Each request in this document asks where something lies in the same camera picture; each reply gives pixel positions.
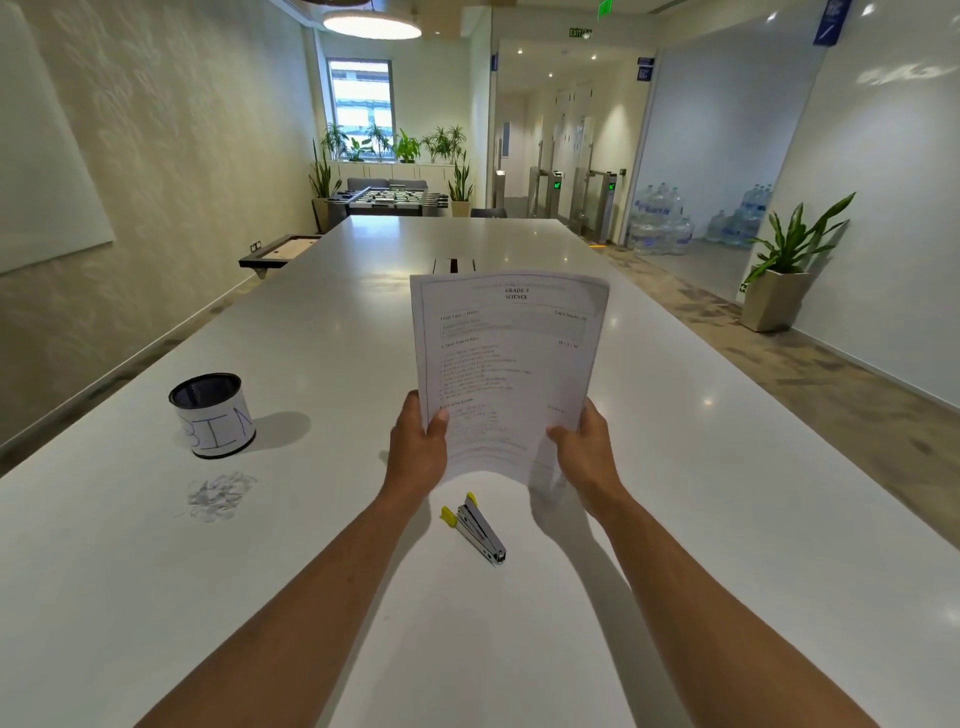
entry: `hand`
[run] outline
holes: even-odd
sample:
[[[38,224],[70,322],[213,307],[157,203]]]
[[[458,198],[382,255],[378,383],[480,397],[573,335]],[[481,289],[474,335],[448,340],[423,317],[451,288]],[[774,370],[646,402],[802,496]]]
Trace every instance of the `hand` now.
[[[427,427],[420,424],[420,395],[407,394],[396,425],[390,431],[387,476],[382,497],[397,497],[419,506],[446,472],[446,424],[449,413],[442,409]]]
[[[548,427],[546,434],[557,444],[560,469],[591,515],[599,519],[611,508],[633,500],[616,472],[607,421],[589,398],[576,432],[554,426]]]

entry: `chair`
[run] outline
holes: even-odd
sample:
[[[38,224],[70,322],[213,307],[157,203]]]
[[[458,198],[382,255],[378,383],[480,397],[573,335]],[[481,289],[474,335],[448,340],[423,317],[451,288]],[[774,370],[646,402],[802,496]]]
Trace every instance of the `chair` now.
[[[474,207],[470,217],[506,217],[507,210],[503,207]]]
[[[426,180],[392,180],[390,184],[402,184],[407,189],[422,189],[426,192]]]
[[[348,192],[359,192],[361,189],[367,189],[367,187],[389,188],[390,181],[373,179],[368,180],[366,177],[347,177]]]

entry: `floor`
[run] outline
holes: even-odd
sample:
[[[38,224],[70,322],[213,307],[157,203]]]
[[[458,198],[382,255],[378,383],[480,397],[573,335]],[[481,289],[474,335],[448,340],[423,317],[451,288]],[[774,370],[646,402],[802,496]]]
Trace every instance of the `floor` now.
[[[694,278],[688,273],[696,270],[692,265],[685,268],[659,258],[641,259],[613,247],[598,249],[598,253],[606,255],[628,279],[960,548],[960,449],[956,446],[960,442],[960,414],[841,359],[796,331],[763,335],[742,327],[737,323],[736,304],[664,270],[667,266],[678,270],[679,265],[684,275]],[[251,277],[195,317],[189,326],[161,342],[149,356],[103,382],[73,411],[0,455],[0,475],[258,284],[259,280]]]
[[[736,301],[746,275],[749,248],[733,248],[706,240],[691,240],[686,255],[651,255],[651,263],[667,273],[703,288],[725,301]]]

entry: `sign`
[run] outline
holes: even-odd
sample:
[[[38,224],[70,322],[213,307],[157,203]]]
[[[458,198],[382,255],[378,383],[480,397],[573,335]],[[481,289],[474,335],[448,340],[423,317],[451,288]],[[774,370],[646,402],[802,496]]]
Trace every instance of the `sign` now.
[[[817,29],[817,36],[813,39],[814,45],[836,45],[840,39],[840,31],[843,30],[843,24],[847,20],[847,13],[850,12],[850,5],[853,0],[828,0],[827,8],[824,10],[824,16],[820,20],[820,28]]]
[[[636,70],[636,79],[638,81],[645,81],[650,83],[650,80],[654,77],[654,64],[657,62],[656,59],[643,58],[642,56],[636,59],[636,62],[639,63],[640,68]]]

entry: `textured wall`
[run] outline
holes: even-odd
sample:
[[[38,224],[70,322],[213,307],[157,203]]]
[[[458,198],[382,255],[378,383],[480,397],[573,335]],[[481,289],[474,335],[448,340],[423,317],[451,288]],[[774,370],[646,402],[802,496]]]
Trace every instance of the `textured wall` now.
[[[0,443],[315,229],[303,35],[263,0],[22,3],[116,242],[0,276]]]

